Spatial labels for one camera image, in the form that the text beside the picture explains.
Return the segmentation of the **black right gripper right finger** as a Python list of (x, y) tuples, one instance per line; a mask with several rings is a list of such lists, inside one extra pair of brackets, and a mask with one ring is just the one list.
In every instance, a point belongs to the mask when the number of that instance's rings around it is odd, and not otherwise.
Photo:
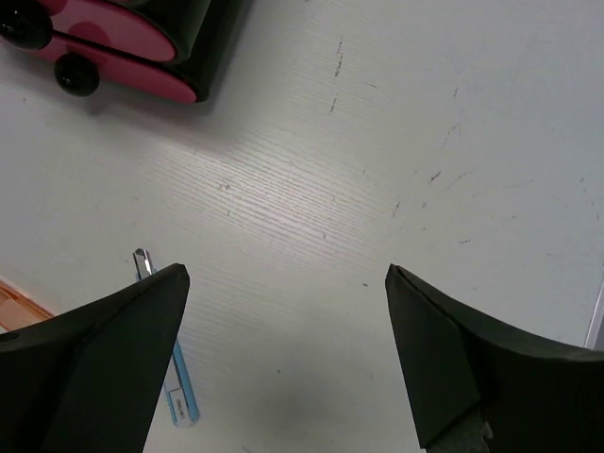
[(391, 265), (388, 308), (427, 452), (599, 452), (603, 355), (513, 327)]

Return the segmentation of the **black pink drawer organizer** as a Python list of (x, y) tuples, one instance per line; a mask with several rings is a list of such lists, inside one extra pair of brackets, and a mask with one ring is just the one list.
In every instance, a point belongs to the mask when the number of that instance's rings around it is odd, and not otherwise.
[(183, 104), (210, 97), (246, 2), (25, 0), (1, 4), (1, 39), (87, 97), (110, 81)]

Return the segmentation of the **light blue utility knife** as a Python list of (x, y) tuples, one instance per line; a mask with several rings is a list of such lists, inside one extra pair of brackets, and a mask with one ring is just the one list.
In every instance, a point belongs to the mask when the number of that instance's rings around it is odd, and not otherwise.
[[(146, 249), (137, 248), (132, 258), (138, 281), (157, 272)], [(173, 424), (178, 428), (193, 426), (199, 420), (200, 412), (179, 340), (175, 340), (163, 389)]]

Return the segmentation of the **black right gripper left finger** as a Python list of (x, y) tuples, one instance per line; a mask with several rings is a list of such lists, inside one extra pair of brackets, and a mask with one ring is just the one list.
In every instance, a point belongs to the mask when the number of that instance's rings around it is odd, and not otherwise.
[(2, 334), (2, 451), (143, 451), (189, 289), (175, 263)]

